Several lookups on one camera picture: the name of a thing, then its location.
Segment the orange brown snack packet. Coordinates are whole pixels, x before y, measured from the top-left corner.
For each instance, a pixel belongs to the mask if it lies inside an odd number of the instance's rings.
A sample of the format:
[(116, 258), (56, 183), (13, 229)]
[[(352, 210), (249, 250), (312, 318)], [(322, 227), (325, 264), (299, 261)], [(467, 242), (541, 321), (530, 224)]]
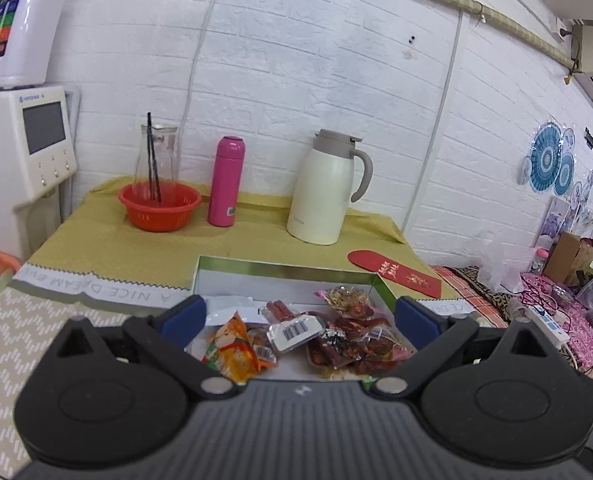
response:
[(368, 294), (360, 288), (341, 285), (318, 290), (316, 296), (344, 318), (368, 320), (374, 316), (375, 310), (371, 300)]

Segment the glass carafe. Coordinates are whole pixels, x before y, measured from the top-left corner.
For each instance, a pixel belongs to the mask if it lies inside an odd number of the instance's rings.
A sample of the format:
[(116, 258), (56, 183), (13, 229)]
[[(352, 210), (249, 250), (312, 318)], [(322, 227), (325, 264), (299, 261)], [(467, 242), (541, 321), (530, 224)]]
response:
[(178, 128), (171, 125), (153, 125), (154, 146), (158, 161), (162, 203), (151, 200), (148, 170), (147, 125), (140, 127), (141, 139), (137, 157), (133, 188), (139, 202), (154, 206), (168, 205), (173, 200), (174, 185), (178, 176), (176, 167)]

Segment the red envelope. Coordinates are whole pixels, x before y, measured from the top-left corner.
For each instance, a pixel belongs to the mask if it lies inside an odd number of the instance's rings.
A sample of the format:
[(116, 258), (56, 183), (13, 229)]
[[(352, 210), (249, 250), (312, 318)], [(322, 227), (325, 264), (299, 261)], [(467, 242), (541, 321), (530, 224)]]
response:
[(441, 299), (441, 280), (430, 274), (411, 269), (403, 263), (372, 250), (354, 250), (347, 255), (347, 259), (360, 269), (377, 273), (385, 280), (420, 292), (432, 299)]

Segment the orange bun snack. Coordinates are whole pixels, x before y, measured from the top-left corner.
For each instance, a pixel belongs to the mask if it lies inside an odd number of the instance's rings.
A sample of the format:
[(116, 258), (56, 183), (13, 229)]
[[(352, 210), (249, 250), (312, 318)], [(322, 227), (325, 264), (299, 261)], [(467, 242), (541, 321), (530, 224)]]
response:
[(261, 368), (272, 368), (278, 365), (278, 358), (272, 345), (269, 342), (266, 330), (262, 328), (252, 328), (248, 331), (249, 341), (260, 362)]

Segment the dark brown snack bag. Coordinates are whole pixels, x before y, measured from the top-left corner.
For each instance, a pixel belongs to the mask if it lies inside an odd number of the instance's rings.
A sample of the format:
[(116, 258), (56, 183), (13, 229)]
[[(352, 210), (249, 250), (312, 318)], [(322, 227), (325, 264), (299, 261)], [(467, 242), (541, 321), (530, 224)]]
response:
[(386, 318), (313, 315), (323, 324), (323, 332), (306, 344), (308, 361), (314, 367), (380, 374), (415, 353), (413, 345)]

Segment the cream thermos jug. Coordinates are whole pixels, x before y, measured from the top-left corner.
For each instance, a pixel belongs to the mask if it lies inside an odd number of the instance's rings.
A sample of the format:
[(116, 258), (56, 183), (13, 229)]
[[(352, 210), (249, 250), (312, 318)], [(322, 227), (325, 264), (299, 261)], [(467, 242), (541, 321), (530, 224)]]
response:
[(303, 242), (329, 246), (339, 240), (349, 204), (369, 188), (373, 161), (357, 136), (321, 129), (298, 174), (288, 232)]

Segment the white power strip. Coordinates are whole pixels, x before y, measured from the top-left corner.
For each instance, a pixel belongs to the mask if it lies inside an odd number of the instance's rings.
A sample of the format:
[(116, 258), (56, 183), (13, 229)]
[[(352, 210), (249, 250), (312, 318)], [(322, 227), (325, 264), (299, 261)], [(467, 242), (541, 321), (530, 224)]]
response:
[(541, 329), (551, 344), (558, 350), (569, 342), (569, 335), (544, 308), (527, 306), (525, 313), (531, 322), (535, 323)]

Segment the brown cardboard box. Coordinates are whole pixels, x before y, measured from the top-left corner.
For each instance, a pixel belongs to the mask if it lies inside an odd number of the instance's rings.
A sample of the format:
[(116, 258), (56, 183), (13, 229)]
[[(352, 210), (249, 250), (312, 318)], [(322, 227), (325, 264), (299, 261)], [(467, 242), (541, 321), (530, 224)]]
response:
[(573, 287), (581, 284), (578, 272), (586, 273), (593, 260), (593, 238), (563, 232), (543, 270), (554, 283)]

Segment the black stirring stick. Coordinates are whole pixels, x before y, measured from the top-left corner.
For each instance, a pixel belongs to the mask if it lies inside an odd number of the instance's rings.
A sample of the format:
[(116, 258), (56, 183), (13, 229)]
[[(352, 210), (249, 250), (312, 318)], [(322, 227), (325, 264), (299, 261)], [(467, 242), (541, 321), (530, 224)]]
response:
[(154, 146), (154, 133), (152, 115), (147, 112), (147, 148), (148, 148), (148, 170), (151, 200), (156, 203), (162, 203), (162, 193), (160, 188), (160, 178), (158, 161)]

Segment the red sausage stick pack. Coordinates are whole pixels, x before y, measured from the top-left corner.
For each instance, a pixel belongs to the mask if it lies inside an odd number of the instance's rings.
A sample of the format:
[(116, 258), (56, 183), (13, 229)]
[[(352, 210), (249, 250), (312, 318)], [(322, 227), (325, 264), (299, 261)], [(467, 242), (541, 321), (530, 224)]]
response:
[(296, 318), (296, 315), (280, 300), (270, 301), (266, 304), (265, 313), (269, 316), (269, 320), (275, 323), (291, 321)]

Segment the white water dispenser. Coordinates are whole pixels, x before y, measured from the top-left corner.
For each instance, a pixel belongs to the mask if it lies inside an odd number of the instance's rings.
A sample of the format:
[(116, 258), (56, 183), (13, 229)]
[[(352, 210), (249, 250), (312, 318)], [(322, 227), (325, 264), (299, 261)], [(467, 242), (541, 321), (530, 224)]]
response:
[(56, 232), (76, 170), (64, 88), (0, 91), (0, 252), (25, 261)]

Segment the red plastic basket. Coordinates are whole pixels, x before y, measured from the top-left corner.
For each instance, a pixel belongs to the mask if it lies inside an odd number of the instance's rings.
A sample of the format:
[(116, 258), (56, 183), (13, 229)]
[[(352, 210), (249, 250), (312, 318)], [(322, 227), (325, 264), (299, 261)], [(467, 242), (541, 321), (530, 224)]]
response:
[(191, 186), (180, 182), (160, 183), (161, 198), (149, 198), (147, 182), (127, 184), (118, 192), (127, 219), (136, 228), (154, 233), (174, 232), (184, 228), (202, 204), (202, 196)]

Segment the orange chips snack bag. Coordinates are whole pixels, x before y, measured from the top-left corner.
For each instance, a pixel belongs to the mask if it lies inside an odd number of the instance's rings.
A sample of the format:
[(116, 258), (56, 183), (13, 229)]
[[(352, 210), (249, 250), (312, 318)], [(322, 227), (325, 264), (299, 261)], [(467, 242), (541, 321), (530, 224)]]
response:
[(245, 384), (261, 373), (260, 360), (238, 312), (208, 338), (202, 363), (237, 384)]

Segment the white silver snack pouch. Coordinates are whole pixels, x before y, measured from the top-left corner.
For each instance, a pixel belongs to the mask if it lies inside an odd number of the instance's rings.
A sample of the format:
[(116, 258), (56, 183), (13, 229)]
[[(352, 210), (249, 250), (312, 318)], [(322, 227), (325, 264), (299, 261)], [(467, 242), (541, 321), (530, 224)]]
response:
[(206, 296), (206, 326), (222, 326), (238, 314), (239, 318), (251, 325), (268, 325), (263, 313), (264, 306), (252, 297), (244, 296)]

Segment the clear barcode snack packet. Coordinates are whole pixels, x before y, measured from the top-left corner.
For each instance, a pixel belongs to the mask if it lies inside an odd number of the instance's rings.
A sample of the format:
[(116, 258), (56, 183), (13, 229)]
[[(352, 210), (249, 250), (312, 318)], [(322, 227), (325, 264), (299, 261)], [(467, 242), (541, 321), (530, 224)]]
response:
[(267, 337), (272, 348), (279, 353), (287, 353), (319, 337), (324, 331), (325, 324), (316, 315), (302, 314), (270, 326)]

